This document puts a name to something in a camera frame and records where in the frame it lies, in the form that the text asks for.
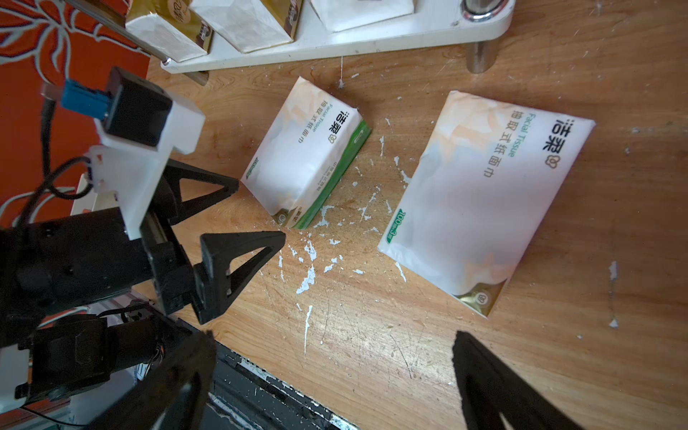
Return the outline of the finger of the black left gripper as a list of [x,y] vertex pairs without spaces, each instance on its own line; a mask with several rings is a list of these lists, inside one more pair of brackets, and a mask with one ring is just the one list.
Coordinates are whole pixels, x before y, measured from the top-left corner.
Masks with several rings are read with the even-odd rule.
[[155,213],[176,225],[228,199],[239,181],[170,159],[155,191]]
[[193,309],[200,324],[224,315],[241,292],[284,247],[281,231],[203,234],[202,261],[194,266]]

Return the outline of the white two-tier shelf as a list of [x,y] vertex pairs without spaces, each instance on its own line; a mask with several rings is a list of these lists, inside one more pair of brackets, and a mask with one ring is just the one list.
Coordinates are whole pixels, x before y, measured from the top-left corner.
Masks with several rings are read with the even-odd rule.
[[70,5],[159,59],[165,71],[182,73],[200,85],[207,84],[213,70],[448,45],[467,46],[467,68],[483,73],[494,64],[498,39],[509,29],[515,9],[513,1],[418,1],[414,14],[329,32],[312,5],[306,3],[297,25],[297,39],[291,44],[242,54],[216,37],[207,56],[177,63],[129,34],[123,17],[100,1],[73,1]]

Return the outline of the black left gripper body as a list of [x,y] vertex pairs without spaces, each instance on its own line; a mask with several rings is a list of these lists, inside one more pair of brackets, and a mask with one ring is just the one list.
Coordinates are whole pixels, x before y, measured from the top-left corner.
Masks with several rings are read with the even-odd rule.
[[192,301],[193,267],[167,220],[148,212],[132,240],[119,209],[1,232],[1,342],[18,344],[41,322],[117,297],[152,280],[165,314]]

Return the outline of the white green tissue pack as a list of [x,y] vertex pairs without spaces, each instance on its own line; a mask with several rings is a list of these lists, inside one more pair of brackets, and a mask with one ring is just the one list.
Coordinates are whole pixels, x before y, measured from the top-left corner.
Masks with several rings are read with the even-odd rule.
[[241,182],[279,226],[307,229],[371,133],[357,109],[300,77]]
[[489,316],[594,127],[450,92],[379,251]]

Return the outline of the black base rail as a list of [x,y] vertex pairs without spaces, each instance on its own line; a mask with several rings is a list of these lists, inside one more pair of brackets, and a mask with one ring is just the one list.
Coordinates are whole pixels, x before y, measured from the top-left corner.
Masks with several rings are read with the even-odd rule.
[[217,343],[202,429],[356,429],[292,385]]

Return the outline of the white green tissue pack middle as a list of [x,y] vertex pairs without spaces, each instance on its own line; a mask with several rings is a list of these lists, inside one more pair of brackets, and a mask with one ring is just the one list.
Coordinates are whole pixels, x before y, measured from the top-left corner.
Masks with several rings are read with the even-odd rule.
[[307,229],[371,133],[357,109],[300,77],[241,182],[279,226]]

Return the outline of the white green tissue pack right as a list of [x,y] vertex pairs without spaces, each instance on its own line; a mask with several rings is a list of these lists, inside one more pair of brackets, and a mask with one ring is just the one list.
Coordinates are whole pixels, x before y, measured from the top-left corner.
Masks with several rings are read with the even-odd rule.
[[379,251],[489,316],[594,127],[450,92]]

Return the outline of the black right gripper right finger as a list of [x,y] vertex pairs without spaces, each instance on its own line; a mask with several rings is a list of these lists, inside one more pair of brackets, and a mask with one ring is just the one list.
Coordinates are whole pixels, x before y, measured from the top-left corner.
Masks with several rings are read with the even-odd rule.
[[469,429],[578,429],[477,338],[456,333],[453,367]]

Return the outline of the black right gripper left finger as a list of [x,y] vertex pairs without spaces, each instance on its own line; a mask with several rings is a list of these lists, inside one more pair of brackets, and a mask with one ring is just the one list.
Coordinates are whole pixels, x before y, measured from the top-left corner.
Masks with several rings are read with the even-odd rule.
[[216,354],[216,342],[209,331],[191,335],[86,427],[198,429],[209,397]]

